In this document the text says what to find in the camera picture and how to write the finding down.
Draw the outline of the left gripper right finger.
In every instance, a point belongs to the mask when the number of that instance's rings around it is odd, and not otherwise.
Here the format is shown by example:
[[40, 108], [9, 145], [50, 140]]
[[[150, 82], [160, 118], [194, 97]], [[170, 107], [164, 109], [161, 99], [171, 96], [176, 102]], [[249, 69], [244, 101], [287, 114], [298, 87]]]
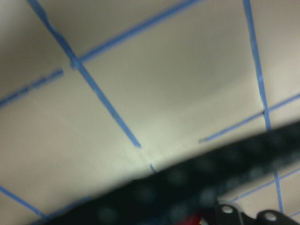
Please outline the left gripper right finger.
[[298, 222], [275, 210], [260, 211], [256, 218], [248, 216], [237, 205], [220, 204], [215, 209], [216, 225], [299, 225]]

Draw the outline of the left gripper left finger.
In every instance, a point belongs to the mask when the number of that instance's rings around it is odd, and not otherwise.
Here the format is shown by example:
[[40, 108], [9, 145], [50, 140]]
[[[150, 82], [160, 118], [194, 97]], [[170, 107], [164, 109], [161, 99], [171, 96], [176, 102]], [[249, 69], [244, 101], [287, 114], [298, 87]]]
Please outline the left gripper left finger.
[[219, 147], [127, 183], [48, 225], [174, 225], [217, 198], [300, 158], [300, 124]]

